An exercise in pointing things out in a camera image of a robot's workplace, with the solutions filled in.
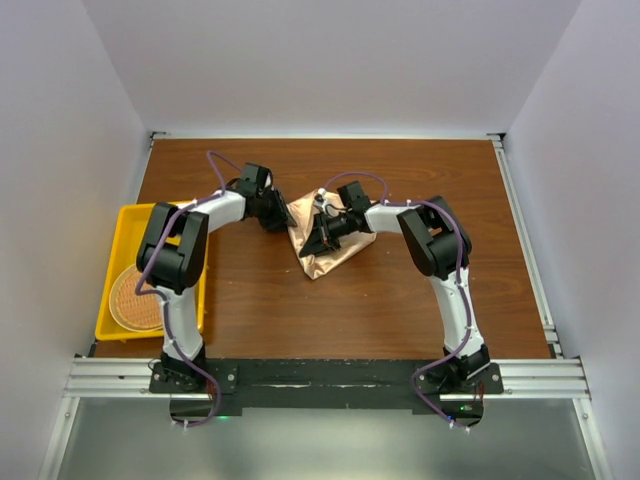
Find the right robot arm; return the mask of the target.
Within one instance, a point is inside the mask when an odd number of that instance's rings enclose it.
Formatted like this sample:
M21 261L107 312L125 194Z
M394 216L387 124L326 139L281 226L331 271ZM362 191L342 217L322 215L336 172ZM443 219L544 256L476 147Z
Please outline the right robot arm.
M429 281L444 328L444 357L428 365L448 386L469 392L490 364L488 347L477 325L469 287L470 237L440 196L405 203L373 202L361 184L338 189L342 205L320 189L313 195L311 231L299 256L338 252L341 240L355 233L395 233L404 238L416 269Z

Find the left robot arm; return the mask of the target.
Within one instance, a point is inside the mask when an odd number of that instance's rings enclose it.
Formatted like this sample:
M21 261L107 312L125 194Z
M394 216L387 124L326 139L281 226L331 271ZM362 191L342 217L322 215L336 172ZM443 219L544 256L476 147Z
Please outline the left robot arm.
M270 169L247 163L238 178L211 195L186 203L153 206L136 256L138 296L153 296L161 309L163 347L159 376L185 392L214 383L197 326L195 286L206 266L209 235L255 218L263 230L281 232L295 224Z

